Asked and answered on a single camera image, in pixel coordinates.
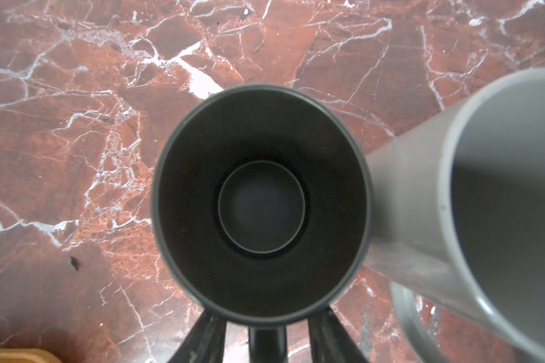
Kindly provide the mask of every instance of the mug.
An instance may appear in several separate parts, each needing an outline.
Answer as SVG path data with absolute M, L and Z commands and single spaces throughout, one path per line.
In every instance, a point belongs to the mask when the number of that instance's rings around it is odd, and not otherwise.
M 394 281 L 418 356 L 446 361 L 413 292 L 545 361 L 545 69 L 490 83 L 366 160 L 376 219 L 364 264 Z
M 285 325 L 306 318 L 314 362 L 365 362 L 329 303 L 367 252 L 370 174 L 319 103 L 273 85 L 208 98 L 169 137 L 151 200 L 161 255 L 204 308 L 170 362 L 220 362 L 226 321 L 249 326 L 251 362 L 285 362 Z

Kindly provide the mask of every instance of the countertop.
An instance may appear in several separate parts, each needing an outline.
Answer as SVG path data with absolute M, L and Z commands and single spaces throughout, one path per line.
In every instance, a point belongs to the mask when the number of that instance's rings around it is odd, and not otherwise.
M 65 363 L 165 362 L 202 309 L 154 242 L 158 154 L 189 110 L 241 83 L 320 100 L 364 153 L 488 82 L 545 66 L 545 0 L 0 1 L 0 347 Z M 510 345 L 416 297 L 453 362 Z M 374 363 L 416 362 L 388 281 L 332 305 Z M 306 322 L 289 361 L 310 362 Z M 229 324 L 225 362 L 247 362 Z

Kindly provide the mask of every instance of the gray cup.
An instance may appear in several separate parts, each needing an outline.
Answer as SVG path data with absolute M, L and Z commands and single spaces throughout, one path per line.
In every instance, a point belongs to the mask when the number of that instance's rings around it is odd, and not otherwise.
M 490 83 L 366 159 L 376 221 L 364 264 L 396 282 L 418 356 L 445 360 L 413 292 L 545 361 L 545 69 Z

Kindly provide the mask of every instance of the black mug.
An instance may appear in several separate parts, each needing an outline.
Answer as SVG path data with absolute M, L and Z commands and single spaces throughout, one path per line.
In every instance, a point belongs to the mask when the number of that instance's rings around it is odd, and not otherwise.
M 286 362 L 285 325 L 309 320 L 314 362 L 365 362 L 329 303 L 368 248 L 370 174 L 315 100 L 246 85 L 191 111 L 152 186 L 161 255 L 204 308 L 170 362 L 221 362 L 226 321 L 249 327 L 250 361 Z

